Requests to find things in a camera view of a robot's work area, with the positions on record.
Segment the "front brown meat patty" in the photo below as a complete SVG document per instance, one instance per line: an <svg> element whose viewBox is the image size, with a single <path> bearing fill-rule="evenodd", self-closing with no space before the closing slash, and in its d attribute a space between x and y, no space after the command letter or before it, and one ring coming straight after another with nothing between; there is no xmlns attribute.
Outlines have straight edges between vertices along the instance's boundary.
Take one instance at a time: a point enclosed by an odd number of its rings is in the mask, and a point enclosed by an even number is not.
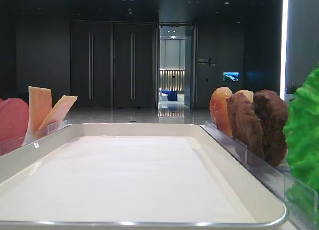
<svg viewBox="0 0 319 230"><path fill-rule="evenodd" d="M263 130L252 102L244 92L237 91L227 99L227 111L232 136L247 146L247 149L264 159Z"/></svg>

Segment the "golden bread bun slice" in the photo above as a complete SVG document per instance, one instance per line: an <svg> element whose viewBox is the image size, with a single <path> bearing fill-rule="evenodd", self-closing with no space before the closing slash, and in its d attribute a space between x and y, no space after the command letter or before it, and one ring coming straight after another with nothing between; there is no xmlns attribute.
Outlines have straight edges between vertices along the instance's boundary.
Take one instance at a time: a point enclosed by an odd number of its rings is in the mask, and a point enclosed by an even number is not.
<svg viewBox="0 0 319 230"><path fill-rule="evenodd" d="M213 123L228 137L232 137L227 109L227 99L231 95L232 91L228 87L219 87L213 92L209 103Z"/></svg>

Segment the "left dark door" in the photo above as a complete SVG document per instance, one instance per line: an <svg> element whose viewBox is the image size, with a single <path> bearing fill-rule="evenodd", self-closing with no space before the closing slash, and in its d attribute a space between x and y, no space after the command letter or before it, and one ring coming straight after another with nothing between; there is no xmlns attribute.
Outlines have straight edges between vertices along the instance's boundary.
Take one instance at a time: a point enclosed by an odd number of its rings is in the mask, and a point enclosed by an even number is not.
<svg viewBox="0 0 319 230"><path fill-rule="evenodd" d="M104 22L72 22L71 94L75 106L110 107L111 26Z"/></svg>

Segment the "green lettuce leaf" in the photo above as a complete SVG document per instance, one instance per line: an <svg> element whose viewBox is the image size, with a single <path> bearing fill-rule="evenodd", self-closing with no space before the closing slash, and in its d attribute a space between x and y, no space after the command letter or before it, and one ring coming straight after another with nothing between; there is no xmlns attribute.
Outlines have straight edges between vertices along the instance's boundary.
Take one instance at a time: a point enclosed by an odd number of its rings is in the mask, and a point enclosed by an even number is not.
<svg viewBox="0 0 319 230"><path fill-rule="evenodd" d="M315 223L319 221L319 69L315 67L290 101L283 133L287 163L297 181L288 198Z"/></svg>

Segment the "rear brown meat patty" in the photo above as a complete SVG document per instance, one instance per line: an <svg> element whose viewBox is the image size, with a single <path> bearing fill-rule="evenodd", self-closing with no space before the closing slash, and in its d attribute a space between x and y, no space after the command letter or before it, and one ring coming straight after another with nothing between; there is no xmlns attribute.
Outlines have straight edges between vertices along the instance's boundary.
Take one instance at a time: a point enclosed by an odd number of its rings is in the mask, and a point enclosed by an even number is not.
<svg viewBox="0 0 319 230"><path fill-rule="evenodd" d="M288 120L288 105L271 90L261 90L253 95L253 106L263 130L264 160L276 167L287 154L283 128Z"/></svg>

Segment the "potted plant by window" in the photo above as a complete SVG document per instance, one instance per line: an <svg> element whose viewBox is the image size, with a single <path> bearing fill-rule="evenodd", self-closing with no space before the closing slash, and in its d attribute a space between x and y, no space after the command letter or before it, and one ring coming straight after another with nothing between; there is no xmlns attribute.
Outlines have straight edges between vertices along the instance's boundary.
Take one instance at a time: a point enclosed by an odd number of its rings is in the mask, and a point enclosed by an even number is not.
<svg viewBox="0 0 319 230"><path fill-rule="evenodd" d="M286 85L285 93L286 94L294 94L297 88L298 87L293 82L291 82L291 83Z"/></svg>

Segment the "tan bun behind patties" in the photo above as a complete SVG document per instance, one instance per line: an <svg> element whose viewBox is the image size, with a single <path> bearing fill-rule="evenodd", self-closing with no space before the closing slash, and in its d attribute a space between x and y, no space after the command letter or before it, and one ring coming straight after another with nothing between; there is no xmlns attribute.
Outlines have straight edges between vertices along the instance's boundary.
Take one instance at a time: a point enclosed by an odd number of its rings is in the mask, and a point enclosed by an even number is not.
<svg viewBox="0 0 319 230"><path fill-rule="evenodd" d="M244 94L245 97L246 97L251 103L253 102L253 94L254 94L253 91L246 90L246 89L241 89L241 90L238 90L236 93L242 93L242 94Z"/></svg>

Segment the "small wall display screen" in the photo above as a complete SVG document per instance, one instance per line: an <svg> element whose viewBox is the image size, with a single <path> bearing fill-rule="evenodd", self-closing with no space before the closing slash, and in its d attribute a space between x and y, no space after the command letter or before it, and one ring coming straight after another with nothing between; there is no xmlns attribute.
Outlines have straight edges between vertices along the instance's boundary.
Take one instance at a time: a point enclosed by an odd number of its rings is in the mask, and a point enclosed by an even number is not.
<svg viewBox="0 0 319 230"><path fill-rule="evenodd" d="M224 82L238 82L239 81L239 72L223 72L223 81Z"/></svg>

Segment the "leaning orange cheese slice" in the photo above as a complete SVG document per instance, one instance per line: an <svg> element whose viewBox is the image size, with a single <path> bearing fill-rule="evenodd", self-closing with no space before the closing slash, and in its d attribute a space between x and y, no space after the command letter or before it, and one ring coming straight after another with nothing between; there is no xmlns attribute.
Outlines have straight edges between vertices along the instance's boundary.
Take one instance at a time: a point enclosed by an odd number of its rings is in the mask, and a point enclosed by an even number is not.
<svg viewBox="0 0 319 230"><path fill-rule="evenodd" d="M39 130L42 130L46 126L53 123L62 122L70 108L76 102L77 98L77 96L63 95L54 105L48 116L45 118L45 120L39 127Z"/></svg>

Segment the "clear acrylic holder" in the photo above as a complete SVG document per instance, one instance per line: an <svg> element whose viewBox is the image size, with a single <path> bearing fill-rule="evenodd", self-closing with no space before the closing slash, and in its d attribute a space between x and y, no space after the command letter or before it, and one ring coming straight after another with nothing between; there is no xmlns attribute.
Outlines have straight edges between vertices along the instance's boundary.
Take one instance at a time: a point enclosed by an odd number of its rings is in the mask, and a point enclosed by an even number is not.
<svg viewBox="0 0 319 230"><path fill-rule="evenodd" d="M69 121L64 120L62 122L56 122L56 123L50 124L47 127L35 133L28 132L26 135L15 137L6 141L2 141L0 143L0 155L4 156L12 151L17 150L20 147L23 147L27 144L38 141L39 139L46 137L52 133L55 133L69 125L70 125Z"/></svg>
<svg viewBox="0 0 319 230"><path fill-rule="evenodd" d="M221 132L214 124L206 122L202 127L237 162L286 204L289 223L294 230L319 228L319 194L293 177L286 161L278 167L272 167L250 152L243 143Z"/></svg>

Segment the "right clear acrylic holder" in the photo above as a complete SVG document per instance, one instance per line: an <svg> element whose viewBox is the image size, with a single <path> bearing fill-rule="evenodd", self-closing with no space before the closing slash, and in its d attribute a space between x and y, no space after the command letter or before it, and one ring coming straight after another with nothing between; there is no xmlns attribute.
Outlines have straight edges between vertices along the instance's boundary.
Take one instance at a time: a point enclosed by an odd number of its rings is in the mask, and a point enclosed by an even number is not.
<svg viewBox="0 0 319 230"><path fill-rule="evenodd" d="M250 152L243 143L221 132L214 124L206 122L202 127L237 162L286 204L289 223L294 230L319 228L319 194L293 177L286 161L278 167L272 167Z"/></svg>

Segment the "upright orange cheese slice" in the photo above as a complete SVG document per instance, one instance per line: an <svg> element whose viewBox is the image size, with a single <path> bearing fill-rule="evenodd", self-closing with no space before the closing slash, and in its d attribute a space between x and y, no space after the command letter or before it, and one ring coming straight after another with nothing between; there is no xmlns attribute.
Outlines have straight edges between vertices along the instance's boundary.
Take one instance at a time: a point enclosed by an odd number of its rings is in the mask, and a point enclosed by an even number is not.
<svg viewBox="0 0 319 230"><path fill-rule="evenodd" d="M30 133L40 129L52 110L52 92L48 88L29 86Z"/></svg>

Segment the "dark door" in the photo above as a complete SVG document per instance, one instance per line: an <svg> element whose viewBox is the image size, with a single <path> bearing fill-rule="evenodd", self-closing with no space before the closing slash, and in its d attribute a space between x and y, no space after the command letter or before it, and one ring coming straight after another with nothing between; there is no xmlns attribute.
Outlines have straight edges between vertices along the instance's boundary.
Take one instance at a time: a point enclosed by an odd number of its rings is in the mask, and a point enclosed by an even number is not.
<svg viewBox="0 0 319 230"><path fill-rule="evenodd" d="M104 22L72 22L71 94L75 106L110 107L111 26Z"/></svg>
<svg viewBox="0 0 319 230"><path fill-rule="evenodd" d="M149 24L114 25L114 107L152 107L152 42Z"/></svg>

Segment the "brown meat patty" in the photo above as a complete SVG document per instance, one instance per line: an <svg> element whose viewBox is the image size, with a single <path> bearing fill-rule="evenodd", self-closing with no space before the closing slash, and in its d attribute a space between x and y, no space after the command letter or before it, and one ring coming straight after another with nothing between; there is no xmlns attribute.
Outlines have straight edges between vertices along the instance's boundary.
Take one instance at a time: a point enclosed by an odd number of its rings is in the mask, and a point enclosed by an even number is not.
<svg viewBox="0 0 319 230"><path fill-rule="evenodd" d="M247 149L264 159L263 130L252 102L244 92L237 91L227 99L227 111L232 136L247 146Z"/></svg>
<svg viewBox="0 0 319 230"><path fill-rule="evenodd" d="M288 105L271 90L261 90L253 95L253 106L263 130L264 160L276 167L287 154L283 128L288 120Z"/></svg>

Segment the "right dark door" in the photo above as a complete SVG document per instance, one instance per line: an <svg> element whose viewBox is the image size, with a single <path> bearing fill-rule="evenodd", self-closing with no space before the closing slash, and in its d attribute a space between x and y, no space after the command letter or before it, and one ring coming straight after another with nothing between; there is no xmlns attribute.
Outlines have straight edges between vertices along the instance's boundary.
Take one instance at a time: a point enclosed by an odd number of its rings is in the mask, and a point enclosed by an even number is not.
<svg viewBox="0 0 319 230"><path fill-rule="evenodd" d="M114 25L114 107L152 107L152 42L149 24Z"/></svg>

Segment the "left clear acrylic holder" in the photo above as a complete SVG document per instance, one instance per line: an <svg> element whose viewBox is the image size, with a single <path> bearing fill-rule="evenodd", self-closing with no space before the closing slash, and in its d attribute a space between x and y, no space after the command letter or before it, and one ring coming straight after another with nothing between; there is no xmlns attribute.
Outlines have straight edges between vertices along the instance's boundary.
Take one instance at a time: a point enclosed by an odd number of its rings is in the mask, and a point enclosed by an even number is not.
<svg viewBox="0 0 319 230"><path fill-rule="evenodd" d="M20 147L23 147L27 144L38 141L39 139L46 137L52 133L55 133L69 125L70 125L69 121L64 120L62 122L56 122L56 123L50 124L47 127L35 133L28 132L26 135L15 137L6 141L2 141L0 143L0 155L4 156L12 151L17 150Z"/></svg>

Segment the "white rectangular serving tray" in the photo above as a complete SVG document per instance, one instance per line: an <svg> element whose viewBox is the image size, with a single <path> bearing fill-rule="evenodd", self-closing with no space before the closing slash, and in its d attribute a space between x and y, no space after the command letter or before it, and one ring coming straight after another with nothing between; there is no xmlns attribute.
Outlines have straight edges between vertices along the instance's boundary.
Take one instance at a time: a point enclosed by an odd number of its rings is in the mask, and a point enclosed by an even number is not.
<svg viewBox="0 0 319 230"><path fill-rule="evenodd" d="M0 159L3 230L277 230L286 205L191 124L74 124Z"/></svg>

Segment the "blue sofa in hallway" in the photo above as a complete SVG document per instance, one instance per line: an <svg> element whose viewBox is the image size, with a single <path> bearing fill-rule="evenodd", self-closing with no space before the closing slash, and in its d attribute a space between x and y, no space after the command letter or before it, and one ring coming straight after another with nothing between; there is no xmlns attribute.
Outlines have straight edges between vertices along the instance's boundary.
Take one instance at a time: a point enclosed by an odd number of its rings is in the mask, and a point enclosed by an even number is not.
<svg viewBox="0 0 319 230"><path fill-rule="evenodd" d="M167 94L167 98L169 101L178 101L177 91L162 89L161 92L163 94Z"/></svg>

